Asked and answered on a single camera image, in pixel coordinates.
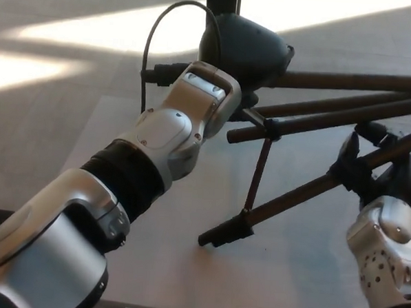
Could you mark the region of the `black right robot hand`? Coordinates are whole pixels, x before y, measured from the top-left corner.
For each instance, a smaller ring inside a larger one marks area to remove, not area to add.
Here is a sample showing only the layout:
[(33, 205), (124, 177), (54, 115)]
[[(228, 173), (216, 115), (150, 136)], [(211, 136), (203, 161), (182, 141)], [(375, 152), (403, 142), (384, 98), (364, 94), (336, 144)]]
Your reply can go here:
[(392, 133), (377, 122), (360, 123), (342, 144), (328, 173), (349, 192), (359, 197), (359, 206), (364, 208), (381, 196), (401, 199), (411, 206), (411, 152), (400, 155), (380, 176), (374, 177), (370, 164), (359, 157), (359, 137), (362, 136), (379, 149), (395, 144), (402, 134)]

